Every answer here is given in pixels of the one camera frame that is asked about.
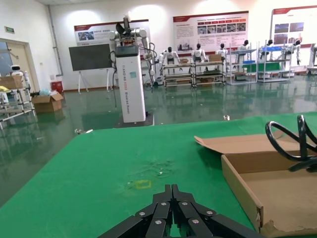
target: coiled black cable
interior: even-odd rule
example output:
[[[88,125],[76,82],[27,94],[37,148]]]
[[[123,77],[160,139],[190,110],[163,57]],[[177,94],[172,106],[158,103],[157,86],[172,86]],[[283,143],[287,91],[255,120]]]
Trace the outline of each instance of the coiled black cable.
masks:
[[[288,169],[289,171],[294,172],[301,169],[306,169],[308,172],[317,172],[317,155],[308,155],[307,151],[307,149],[310,149],[314,152],[317,152],[317,138],[313,135],[312,131],[307,126],[307,123],[303,115],[297,116],[297,125],[298,135],[292,133],[290,130],[274,121],[269,121],[265,125],[265,132],[272,146],[278,151],[278,153],[280,153],[283,157],[287,158],[288,160],[299,162],[291,166]],[[300,144],[300,156],[291,155],[282,149],[282,147],[277,143],[275,137],[273,136],[271,130],[272,127],[275,127],[283,131]],[[316,144],[316,146],[307,143],[306,135],[310,140],[312,140],[314,144]]]

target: shelf cart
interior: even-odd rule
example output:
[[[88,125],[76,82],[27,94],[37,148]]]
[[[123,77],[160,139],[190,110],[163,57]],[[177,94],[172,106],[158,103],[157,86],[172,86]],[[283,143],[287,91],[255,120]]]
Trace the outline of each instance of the shelf cart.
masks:
[[[258,74],[258,64],[257,64],[257,60],[255,60],[255,62],[252,62],[252,63],[243,63],[243,62],[239,62],[239,63],[233,63],[232,62],[232,55],[235,55],[236,57],[238,57],[239,55],[242,55],[242,54],[250,54],[250,61],[252,61],[252,53],[255,51],[257,53],[257,59],[258,59],[258,45],[257,45],[257,48],[256,49],[252,49],[252,45],[250,44],[250,48],[251,49],[247,49],[247,50],[241,50],[241,51],[232,51],[231,49],[231,44],[230,44],[230,50],[229,52],[225,55],[226,59],[227,59],[227,56],[229,56],[229,64],[226,64],[229,65],[229,76],[230,76],[230,80],[228,82],[228,84],[230,85],[241,85],[241,84],[249,84],[249,83],[257,83],[257,74]],[[252,65],[255,65],[256,66],[256,71],[255,72],[251,72],[251,68],[252,68]],[[234,73],[232,72],[232,68],[236,66],[236,67],[243,67],[243,66],[247,66],[247,67],[250,67],[250,72],[246,72],[246,77],[248,77],[249,79],[247,80],[241,80],[241,82],[236,82],[236,80],[232,80],[232,77],[234,75]],[[252,74],[255,74],[255,80],[253,81],[252,80]]]
[[[4,101],[3,95],[0,96],[0,129],[3,130],[3,124],[5,121],[12,118],[24,115],[26,113],[32,112],[36,118],[35,109],[31,101],[30,89],[11,89],[6,93],[16,93],[17,100],[9,101],[8,103]]]
[[[271,52],[278,52],[278,51],[283,51],[285,50],[284,47],[265,47],[264,48],[264,68],[263,70],[259,71],[257,74],[258,82],[260,83],[269,83],[269,82],[283,82],[283,81],[289,81],[290,80],[290,74],[291,74],[291,65],[292,65],[292,57],[290,59],[279,59],[279,60],[269,60],[267,61],[266,53],[271,53]],[[290,62],[290,67],[289,70],[282,70],[282,66],[280,70],[267,70],[266,69],[266,64],[269,63],[284,63],[284,62]],[[277,73],[278,78],[273,78],[273,74]],[[288,77],[283,77],[283,73],[288,73]]]
[[[175,86],[188,86],[193,85],[193,76],[191,73],[175,73],[175,74],[165,74],[166,70],[189,67],[191,69],[191,63],[180,63],[180,64],[167,64],[163,65],[163,79],[165,87],[175,87]],[[187,81],[188,83],[177,83],[181,81]]]
[[[197,67],[208,67],[208,66],[222,66],[221,72],[213,73],[212,71],[206,71],[206,72],[197,72]],[[193,79],[194,79],[194,87],[196,88],[197,85],[207,85],[207,84],[217,84],[222,83],[224,84],[224,71],[223,71],[223,62],[222,61],[211,61],[211,62],[202,62],[202,63],[193,63]],[[207,78],[219,78],[221,77],[222,80],[216,80],[213,82],[197,82],[201,79],[207,79]]]

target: humanoid robot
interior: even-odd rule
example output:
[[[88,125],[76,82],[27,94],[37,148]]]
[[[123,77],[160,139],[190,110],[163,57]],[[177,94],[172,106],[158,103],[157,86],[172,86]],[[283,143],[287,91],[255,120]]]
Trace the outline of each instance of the humanoid robot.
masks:
[[[263,48],[266,48],[266,47],[272,47],[272,44],[273,44],[273,40],[268,40],[268,42],[259,49],[259,60],[264,61],[265,54],[266,55],[270,54],[269,60],[273,60],[273,52],[265,52],[264,50],[262,50]]]
[[[250,47],[248,47],[248,44],[249,44],[249,41],[245,40],[243,45],[240,45],[238,47],[238,51],[248,50],[250,48]],[[243,63],[245,55],[247,55],[247,60],[250,60],[250,54],[238,54],[238,55],[236,55],[236,63],[237,64]],[[237,72],[243,72],[243,68],[242,67],[237,66],[236,68],[237,68]]]
[[[167,64],[175,64],[175,58],[177,59],[177,62],[180,63],[178,54],[176,51],[172,51],[172,47],[167,48],[167,52],[163,55],[162,64],[164,64],[165,59],[167,60]]]
[[[220,44],[220,49],[216,51],[216,54],[221,55],[221,60],[223,62],[223,71],[226,70],[226,54],[228,53],[228,50],[224,47],[224,43]]]
[[[311,55],[309,58],[309,65],[307,67],[308,75],[311,75],[312,73],[317,72],[316,57],[317,57],[317,47],[316,47],[316,43],[313,43],[311,46]]]
[[[109,32],[110,58],[118,75],[123,123],[146,120],[140,50],[137,38],[141,38],[144,59],[149,67],[152,83],[155,83],[154,50],[151,50],[145,29],[131,29],[130,17],[123,18],[124,27],[117,23],[116,30]]]
[[[300,55],[300,49],[301,49],[301,41],[297,40],[295,43],[289,45],[286,47],[285,50],[282,51],[282,54],[277,58],[278,60],[283,59],[283,60],[288,60],[286,62],[282,62],[282,70],[283,71],[289,71],[290,67],[291,67],[291,57],[293,55],[293,53],[296,51],[296,59],[297,59],[297,65],[299,66],[301,60],[299,58]],[[290,73],[283,73],[282,74],[283,77],[294,77],[295,73],[294,72],[290,72]]]
[[[192,60],[194,63],[202,63],[208,61],[205,51],[201,49],[201,45],[199,43],[197,44],[197,48],[192,52]]]
[[[15,76],[15,75],[21,76],[22,77],[22,79],[21,79],[22,82],[25,81],[26,87],[31,89],[31,84],[30,84],[28,71],[22,72],[21,71],[21,67],[19,65],[17,65],[17,64],[12,65],[11,69],[12,69],[11,76]],[[14,99],[17,101],[18,98],[19,98],[17,92],[13,92],[13,96],[14,96]]]

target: red poster header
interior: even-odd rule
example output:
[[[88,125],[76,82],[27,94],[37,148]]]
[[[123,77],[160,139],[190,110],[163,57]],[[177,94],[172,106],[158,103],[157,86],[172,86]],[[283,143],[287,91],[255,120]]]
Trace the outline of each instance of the red poster header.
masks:
[[[236,12],[202,14],[202,15],[189,15],[189,16],[174,16],[173,17],[173,22],[185,22],[185,21],[188,21],[192,17],[234,15],[234,14],[242,14],[242,13],[249,13],[249,11],[236,11]]]
[[[273,15],[286,14],[290,10],[307,9],[307,8],[317,8],[317,5],[315,5],[315,6],[298,6],[298,7],[273,9]]]
[[[133,20],[131,22],[146,22],[149,21],[148,19],[143,19],[143,20]],[[97,23],[97,24],[90,24],[90,25],[80,25],[80,26],[74,26],[75,31],[87,31],[89,30],[92,26],[106,26],[106,25],[115,25],[117,23],[123,24],[123,21],[120,22],[105,22],[105,23]]]

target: door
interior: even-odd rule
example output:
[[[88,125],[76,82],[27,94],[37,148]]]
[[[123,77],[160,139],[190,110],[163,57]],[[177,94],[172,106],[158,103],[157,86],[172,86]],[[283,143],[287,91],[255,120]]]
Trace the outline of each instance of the door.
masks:
[[[31,74],[29,61],[26,55],[25,46],[21,44],[13,44],[7,43],[8,49],[10,50],[10,56],[13,64],[17,64],[21,67],[21,70],[28,71],[30,84],[31,84],[31,92],[35,91],[35,83]]]

